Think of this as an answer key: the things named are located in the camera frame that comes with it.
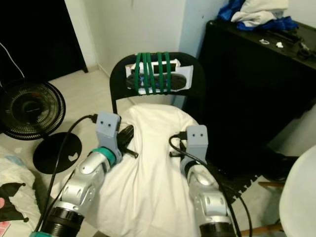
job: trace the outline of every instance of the pink object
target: pink object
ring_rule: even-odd
[[[4,199],[0,197],[0,209],[3,208],[4,203],[5,203]]]
[[[0,222],[0,237],[2,237],[4,235],[4,233],[9,228],[9,226],[10,226],[9,221]]]

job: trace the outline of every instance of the small white object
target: small white object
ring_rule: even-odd
[[[69,155],[68,156],[68,160],[69,161],[74,161],[74,160],[76,160],[76,159],[78,159],[78,154],[77,154],[77,152],[73,155],[73,156],[71,156],[71,155]]]
[[[261,39],[261,40],[259,40],[259,42],[260,42],[261,44],[266,44],[266,45],[270,44],[270,42],[267,41],[267,40],[265,40],[265,39]]]
[[[14,149],[14,152],[15,152],[16,154],[20,154],[21,151],[22,151],[22,147],[17,147],[17,148]]]
[[[278,48],[283,48],[282,42],[277,42],[277,43],[276,43],[276,46],[277,46]]]

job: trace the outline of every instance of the black cable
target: black cable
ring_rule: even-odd
[[[176,146],[174,146],[174,145],[172,144],[171,140],[172,140],[173,138],[179,138],[178,135],[179,135],[179,134],[176,134],[176,135],[173,135],[173,136],[171,136],[171,137],[169,138],[169,144],[170,144],[170,146],[171,146],[173,149],[175,149],[177,152],[179,152],[179,153],[181,153],[181,154],[183,154],[183,155],[185,155],[185,156],[188,156],[189,158],[191,158],[191,159],[197,161],[198,163],[204,165],[205,168],[207,168],[207,170],[208,170],[210,173],[212,173],[212,172],[209,170],[207,164],[206,164],[204,161],[200,160],[200,159],[197,158],[196,156],[193,156],[193,155],[191,155],[191,154],[189,154],[189,153],[187,153],[187,152],[185,152],[185,151],[183,151],[183,150],[177,148]],[[224,190],[224,187],[223,187],[222,183],[219,182],[218,179],[217,179],[214,175],[213,175],[213,177],[214,177],[214,179],[216,180],[216,182],[218,183],[218,186],[220,187],[220,189],[222,190],[222,193],[223,193],[223,195],[224,195],[224,198],[225,198],[226,200],[228,200],[227,194],[226,194],[226,192],[225,192],[225,190]],[[240,229],[239,229],[239,226],[238,226],[238,223],[237,223],[237,219],[236,219],[236,216],[235,216],[233,207],[232,207],[232,205],[231,205],[229,202],[227,202],[227,206],[228,206],[228,208],[229,208],[229,210],[230,210],[230,212],[231,212],[232,219],[233,219],[233,222],[234,222],[234,225],[235,225],[235,229],[236,229],[237,235],[238,235],[238,237],[241,237],[241,232],[240,232]]]
[[[25,80],[25,76],[22,72],[22,70],[19,68],[19,66],[15,63],[15,61],[13,60],[13,58],[11,57],[9,51],[6,49],[6,47],[4,47],[4,45],[0,42],[0,46],[2,46],[2,48],[6,51],[7,55],[9,56],[11,62],[14,64],[14,66],[16,67],[16,69],[19,70],[19,72],[21,73],[22,75],[22,78]]]
[[[46,214],[45,214],[45,216],[44,216],[44,218],[43,218],[43,224],[42,224],[42,228],[41,228],[41,229],[43,229],[43,227],[45,226],[46,221],[47,221],[47,218],[48,218],[48,215],[50,214],[50,211],[52,210],[52,208],[53,208],[55,202],[60,198],[60,195],[61,195],[62,191],[64,190],[65,186],[67,185],[68,181],[71,179],[71,177],[73,176],[74,173],[75,173],[75,170],[72,171],[72,173],[70,174],[70,176],[69,176],[68,179],[66,180],[65,184],[64,184],[63,187],[60,189],[60,191],[59,191],[57,197],[56,197],[56,198],[53,200],[53,202],[49,205],[49,208],[47,209]]]
[[[236,190],[234,190],[232,187],[230,187],[230,186],[228,186],[228,185],[225,185],[225,184],[224,184],[224,187],[230,189],[230,190],[233,191],[235,194],[238,193]],[[243,207],[244,207],[244,209],[245,209],[245,211],[246,211],[246,214],[247,214],[247,218],[248,218],[248,222],[249,222],[249,237],[252,237],[252,222],[251,222],[251,217],[250,217],[249,210],[248,210],[247,205],[246,205],[246,203],[244,202],[244,200],[242,199],[241,196],[239,197],[239,199],[240,199],[240,201],[241,201],[241,203],[242,203],[242,205],[243,205]]]
[[[50,183],[49,183],[49,187],[48,187],[48,191],[47,191],[47,199],[46,199],[46,202],[45,202],[45,206],[44,206],[44,210],[43,210],[43,213],[42,215],[40,216],[39,218],[39,222],[34,230],[34,232],[38,232],[39,229],[40,229],[40,226],[43,222],[43,219],[44,219],[44,216],[47,216],[47,206],[48,206],[48,203],[49,203],[49,197],[50,197],[50,193],[51,193],[51,190],[53,188],[53,184],[54,184],[54,180],[55,180],[55,176],[56,176],[56,173],[57,173],[57,168],[58,168],[58,164],[59,164],[59,159],[60,159],[60,155],[64,149],[64,146],[65,146],[65,143],[69,137],[69,134],[73,131],[74,127],[76,127],[78,125],[78,123],[80,123],[82,120],[84,119],[94,119],[94,116],[93,115],[85,115],[81,118],[79,118],[70,128],[69,130],[67,131],[66,133],[66,136],[64,137],[64,140],[62,142],[62,144],[60,145],[60,149],[59,149],[59,152],[58,152],[58,155],[57,155],[57,160],[56,160],[56,164],[55,164],[55,168],[54,168],[54,171],[52,173],[52,176],[51,176],[51,179],[50,179]]]

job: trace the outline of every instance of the white towel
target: white towel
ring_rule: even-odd
[[[243,22],[246,27],[257,27],[275,19],[276,16],[270,11],[260,11],[256,13],[238,11],[233,15],[232,22]]]
[[[247,27],[257,27],[281,18],[287,9],[288,0],[246,0],[231,21],[243,22]]]
[[[187,180],[168,143],[195,120],[173,106],[142,104],[123,113],[127,124],[134,126],[129,148],[139,156],[125,155],[106,175],[87,222],[110,237],[198,236]]]
[[[288,9],[288,0],[246,0],[240,11],[255,13],[259,11],[278,12]]]

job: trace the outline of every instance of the teal joint ring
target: teal joint ring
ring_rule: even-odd
[[[52,236],[43,232],[32,232],[30,237],[52,237]]]
[[[113,154],[113,152],[111,152],[109,149],[107,149],[105,147],[99,147],[99,148],[93,149],[92,151],[93,152],[99,152],[102,155],[104,155],[108,159],[111,167],[117,161],[117,159],[116,159],[115,155]]]

